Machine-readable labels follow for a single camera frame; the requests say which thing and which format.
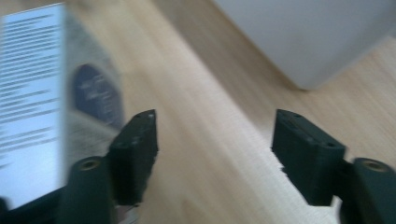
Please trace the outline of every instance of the product box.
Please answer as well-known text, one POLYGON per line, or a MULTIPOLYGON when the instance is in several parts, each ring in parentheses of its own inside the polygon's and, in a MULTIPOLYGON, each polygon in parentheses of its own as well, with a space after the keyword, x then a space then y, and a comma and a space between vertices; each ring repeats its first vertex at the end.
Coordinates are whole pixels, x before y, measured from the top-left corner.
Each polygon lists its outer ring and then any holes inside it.
POLYGON ((10 209, 63 187, 123 124, 120 76, 65 5, 2 19, 0 197, 10 209))

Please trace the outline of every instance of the white object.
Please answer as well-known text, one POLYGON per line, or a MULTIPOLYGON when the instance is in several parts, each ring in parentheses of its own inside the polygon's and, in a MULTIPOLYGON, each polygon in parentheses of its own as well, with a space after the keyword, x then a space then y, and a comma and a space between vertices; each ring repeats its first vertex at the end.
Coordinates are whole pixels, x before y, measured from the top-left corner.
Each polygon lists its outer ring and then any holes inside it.
POLYGON ((2 23, 0 197, 13 209, 63 187, 75 161, 106 154, 122 126, 120 77, 62 4, 2 23))
POLYGON ((214 0, 298 87, 314 89, 396 28, 395 0, 214 0))

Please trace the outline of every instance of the screw hole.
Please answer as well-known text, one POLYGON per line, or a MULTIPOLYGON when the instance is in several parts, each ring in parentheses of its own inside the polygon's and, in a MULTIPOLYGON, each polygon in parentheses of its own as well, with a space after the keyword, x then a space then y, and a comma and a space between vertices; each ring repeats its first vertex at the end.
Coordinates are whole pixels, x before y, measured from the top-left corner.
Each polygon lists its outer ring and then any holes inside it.
POLYGON ((386 172, 387 168, 379 162, 376 161, 364 161, 363 164, 370 170, 377 172, 386 172))
POLYGON ((79 169, 82 171, 89 171, 94 168, 96 168, 100 164, 99 161, 95 160, 90 160, 90 161, 84 161, 80 166, 79 169))

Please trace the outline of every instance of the wooden table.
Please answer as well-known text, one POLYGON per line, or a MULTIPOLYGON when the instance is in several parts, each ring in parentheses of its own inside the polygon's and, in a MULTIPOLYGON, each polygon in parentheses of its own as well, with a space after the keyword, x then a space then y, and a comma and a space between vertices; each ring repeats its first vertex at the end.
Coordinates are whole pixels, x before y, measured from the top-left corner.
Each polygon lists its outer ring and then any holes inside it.
MULTIPOLYGON (((56 1, 0 0, 0 15, 56 1)), ((74 0, 122 73, 127 116, 155 108, 161 153, 140 223, 335 223, 280 172, 277 108, 396 167, 396 40, 317 91, 299 91, 209 0, 74 0)))

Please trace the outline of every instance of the wooden surface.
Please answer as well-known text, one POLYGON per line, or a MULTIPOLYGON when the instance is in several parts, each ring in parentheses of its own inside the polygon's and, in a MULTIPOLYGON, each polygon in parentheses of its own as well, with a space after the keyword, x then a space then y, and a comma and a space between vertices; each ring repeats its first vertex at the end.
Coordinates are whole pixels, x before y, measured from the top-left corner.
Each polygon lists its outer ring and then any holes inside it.
MULTIPOLYGON (((0 15, 55 1, 0 0, 0 15)), ((208 0, 74 0, 122 73, 126 114, 155 108, 161 153, 145 223, 335 223, 305 204, 270 146, 277 108, 396 167, 396 40, 317 91, 295 89, 208 0)))

